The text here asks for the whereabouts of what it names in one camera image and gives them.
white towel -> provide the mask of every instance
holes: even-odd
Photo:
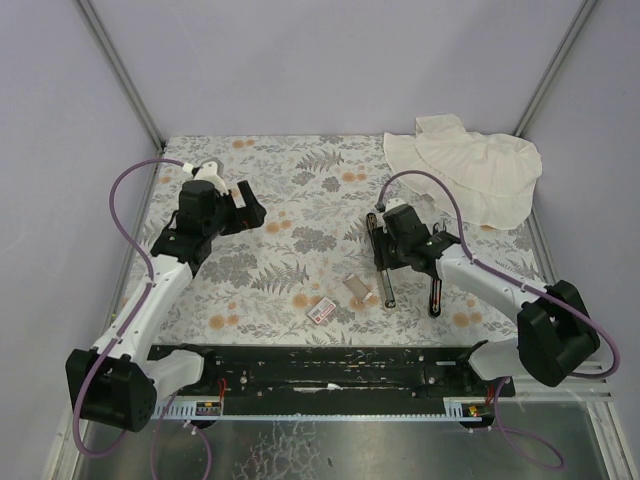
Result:
[[[467,132],[455,115],[418,118],[415,137],[386,133],[384,152],[394,173],[422,170],[442,180],[464,221],[501,230],[516,228],[529,216],[536,179],[542,174],[540,154],[531,142]],[[435,182],[418,175],[398,180],[455,216]]]

white wall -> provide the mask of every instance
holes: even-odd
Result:
[[[153,150],[73,2],[1,10],[0,476],[34,480],[69,406],[66,357],[104,326],[124,259],[111,182]],[[148,174],[122,188],[129,225]]]
[[[640,452],[640,3],[602,2],[528,138],[542,154],[535,201],[551,254],[622,350],[611,382]]]
[[[94,0],[175,134],[511,132],[581,0]]]

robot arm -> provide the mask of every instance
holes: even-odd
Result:
[[[157,399],[198,382],[202,376],[204,359],[197,353],[177,350],[161,360],[148,361],[151,345],[166,313],[211,254],[211,241],[218,235],[261,226],[266,210],[247,182],[238,184],[245,202],[238,208],[217,174],[216,163],[193,173],[194,180],[182,185],[178,210],[151,249],[152,281],[148,276],[142,279],[90,350],[76,349],[67,359],[69,393],[75,406],[90,368],[107,345],[114,338],[118,340],[90,383],[81,418],[137,432],[149,421]],[[117,337],[150,281],[149,295],[126,331]]]
[[[460,240],[447,232],[431,234],[415,210],[394,199],[383,215],[386,231],[378,227],[371,239],[378,270],[411,266],[432,278],[457,285],[493,305],[518,327],[516,339],[481,342],[472,348],[468,363],[484,380],[528,373],[539,382],[556,386],[600,346],[597,333],[565,310],[514,286],[474,264]],[[507,272],[499,265],[492,265]],[[548,286],[520,277],[521,282],[587,314],[577,289],[560,281]]]

floral pattern surface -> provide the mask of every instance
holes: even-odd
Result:
[[[391,175],[382,136],[276,136],[171,138],[166,158],[201,165],[218,159],[227,185],[248,180],[267,208],[264,226],[213,241],[213,252],[164,321],[160,343],[470,345],[515,335],[497,310],[452,285],[443,286],[442,315],[428,316],[429,278],[410,268],[391,272],[398,307],[381,307],[364,218]],[[187,175],[160,170],[142,233],[148,251],[177,206]],[[401,197],[427,224],[457,226],[402,184]],[[464,225],[477,255],[515,273],[537,277],[524,225],[509,232]],[[137,258],[125,299],[144,273]],[[374,292],[358,302],[342,280],[355,273]],[[316,325],[307,312],[323,297],[337,309]]]

purple cable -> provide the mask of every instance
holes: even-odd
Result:
[[[500,380],[500,383],[498,384],[498,388],[496,388],[496,394],[493,397],[494,415],[496,418],[496,423],[498,424],[498,429],[502,432],[502,436],[504,437],[504,439],[507,441],[507,443],[511,448],[513,448],[521,457],[523,457],[525,460],[529,461],[530,463],[540,468],[544,468],[545,470],[552,470],[552,471],[564,470],[566,468],[564,456],[562,455],[562,453],[560,453],[560,450],[558,450],[556,447],[551,445],[551,443],[549,443],[548,440],[542,438],[540,435],[537,435],[533,432],[529,432],[527,430],[521,430],[519,428],[512,428],[512,427],[505,427],[504,425],[502,425],[502,419],[500,418],[500,413],[499,413],[500,410],[498,408],[498,398],[500,398],[500,392],[502,391],[502,387],[504,387],[505,383],[507,383],[507,380],[508,378],[506,377]],[[523,437],[531,438],[533,440],[538,441],[539,443],[547,447],[549,450],[551,450],[558,457],[558,460],[560,460],[560,463],[558,465],[549,465],[548,463],[541,462],[540,460],[537,460],[532,456],[527,455],[526,453],[524,453],[524,451],[520,447],[518,447],[514,443],[513,440],[511,440],[511,438],[509,438],[509,435],[507,435],[508,433],[512,435],[521,435]]]
[[[151,441],[151,476],[153,480],[158,480],[158,473],[156,472],[156,441],[158,440],[158,435],[160,434],[160,426],[162,425],[162,420],[164,420],[165,415],[169,411],[169,407],[176,399],[178,392],[174,393],[169,402],[162,409],[162,413],[160,413],[160,418],[158,419],[158,426],[156,427],[155,432],[153,432],[153,440]],[[211,472],[211,466],[213,464],[213,454],[211,453],[211,446],[209,445],[209,440],[207,436],[204,434],[202,430],[197,427],[194,427],[194,431],[200,436],[202,441],[204,442],[204,448],[207,450],[207,468],[204,471],[204,475],[202,476],[202,480],[206,480],[209,477],[209,473]]]
[[[127,233],[125,228],[122,226],[122,223],[120,223],[120,220],[118,219],[118,215],[116,214],[115,195],[116,195],[116,190],[120,185],[120,182],[122,182],[122,180],[127,175],[129,175],[134,170],[137,170],[138,168],[144,167],[146,165],[157,164],[157,163],[171,163],[173,165],[178,165],[180,167],[184,165],[183,162],[180,162],[178,160],[170,160],[170,159],[164,159],[164,158],[152,158],[150,160],[145,160],[143,162],[136,163],[135,165],[127,168],[124,172],[122,172],[118,176],[118,178],[116,178],[116,181],[113,182],[113,186],[111,187],[111,192],[109,193],[109,211],[111,212],[111,218],[113,219],[113,223],[116,224],[116,227],[118,228],[122,236],[127,240],[127,242],[129,242],[129,244],[136,250],[136,252],[140,254],[142,259],[144,260],[144,263],[147,266],[147,272],[150,279],[153,279],[153,274],[154,274],[153,265],[151,264],[151,259],[145,253],[142,247],[138,245],[138,243],[131,237],[131,235]],[[145,285],[144,291],[142,292],[142,295],[140,296],[135,306],[131,310],[131,313],[129,313],[126,320],[123,322],[122,326],[117,330],[116,338],[112,339],[107,344],[105,349],[98,356],[98,359],[89,369],[89,372],[87,373],[87,376],[85,377],[84,382],[82,382],[82,385],[80,386],[80,391],[78,392],[78,397],[76,398],[76,403],[73,408],[72,433],[73,433],[73,441],[75,442],[76,447],[78,448],[80,453],[82,453],[83,455],[89,458],[102,458],[102,457],[106,457],[107,455],[110,455],[118,447],[118,445],[120,444],[120,442],[122,442],[124,438],[125,430],[123,430],[120,433],[116,441],[106,450],[103,450],[101,452],[89,450],[82,442],[82,436],[80,434],[80,412],[82,411],[82,403],[84,402],[84,399],[87,396],[87,391],[89,390],[89,385],[91,384],[91,381],[96,376],[96,373],[104,363],[105,359],[107,358],[111,350],[113,350],[113,347],[116,345],[118,341],[117,338],[122,337],[122,335],[127,330],[127,328],[129,327],[129,325],[131,324],[131,322],[133,321],[137,313],[142,308],[142,305],[144,304],[145,300],[149,296],[149,293],[151,293],[151,287],[153,286],[152,281]]]
[[[521,281],[517,280],[516,278],[512,277],[511,275],[509,275],[507,273],[504,273],[504,272],[501,272],[500,270],[492,267],[491,265],[487,265],[486,263],[482,262],[481,260],[476,259],[473,256],[473,253],[469,249],[469,246],[467,245],[467,242],[465,241],[465,238],[464,238],[464,226],[462,224],[462,215],[460,213],[460,208],[458,207],[458,204],[456,203],[456,200],[453,197],[453,194],[451,193],[449,188],[438,177],[436,177],[435,175],[432,175],[430,173],[423,172],[422,170],[405,170],[404,172],[396,173],[391,178],[389,178],[389,180],[387,180],[384,183],[384,185],[382,186],[382,190],[380,190],[380,195],[378,196],[378,203],[376,203],[376,207],[379,207],[379,206],[383,205],[382,201],[384,199],[384,194],[386,193],[387,188],[389,187],[391,182],[393,182],[398,177],[401,177],[403,175],[409,175],[409,174],[423,175],[425,177],[430,178],[431,180],[436,182],[440,186],[440,188],[442,188],[444,193],[447,194],[447,197],[449,197],[449,200],[451,200],[451,204],[453,205],[453,209],[456,212],[457,223],[458,223],[458,235],[460,237],[460,245],[462,247],[462,250],[464,251],[464,254],[467,256],[467,258],[469,258],[469,260],[471,260],[473,263],[478,265],[483,270],[485,270],[485,271],[497,276],[498,278],[501,278],[501,279],[503,279],[503,280],[505,280],[505,281],[511,283],[512,285],[517,286],[517,287],[524,288],[524,290],[526,290],[526,291],[528,291],[530,293],[533,293],[534,295],[537,295],[537,296],[539,296],[541,298],[544,298],[545,300],[547,300],[547,301],[559,306],[560,308],[566,310],[567,312],[569,312],[572,315],[574,315],[577,318],[579,318],[587,326],[593,328],[598,333],[598,335],[600,335],[602,338],[604,338],[604,340],[609,345],[609,348],[611,348],[611,353],[613,354],[613,362],[611,364],[611,367],[608,370],[606,370],[604,372],[601,372],[601,373],[590,374],[590,373],[573,372],[573,373],[570,374],[571,376],[579,377],[579,378],[591,378],[591,379],[598,379],[599,380],[599,379],[610,377],[611,375],[613,375],[618,370],[618,368],[620,367],[620,350],[618,349],[618,346],[616,345],[616,343],[613,340],[613,338],[611,338],[611,336],[600,325],[596,324],[589,317],[587,317],[585,314],[583,314],[582,312],[576,310],[571,305],[566,304],[562,300],[558,300],[557,298],[549,295],[546,292],[538,290],[537,288],[534,288],[534,287],[531,287],[529,285],[523,284]],[[529,462],[533,463],[534,465],[537,465],[537,466],[542,467],[542,468],[546,468],[548,470],[563,470],[565,468],[564,457],[562,456],[560,451],[558,451],[558,449],[556,449],[553,445],[551,445],[544,438],[536,435],[535,433],[528,432],[526,430],[520,430],[520,429],[516,429],[516,428],[504,427],[502,425],[502,421],[501,421],[500,415],[498,413],[499,412],[499,410],[498,410],[498,397],[500,396],[500,391],[502,390],[502,387],[504,386],[506,381],[507,381],[506,378],[503,378],[500,381],[500,384],[499,384],[499,386],[498,386],[498,388],[496,390],[495,396],[494,396],[495,418],[496,418],[496,422],[498,424],[498,429],[502,432],[502,435],[504,436],[505,440],[511,446],[511,448],[513,448],[522,457],[524,457],[526,460],[528,460]],[[515,434],[515,435],[521,435],[521,436],[529,437],[529,438],[532,438],[532,439],[537,440],[538,442],[542,443],[543,445],[545,445],[547,448],[549,448],[553,453],[555,453],[558,456],[558,458],[560,459],[560,464],[559,465],[548,465],[546,463],[542,463],[539,460],[536,460],[536,459],[530,457],[529,455],[525,454],[509,438],[509,435],[508,435],[509,433]]]

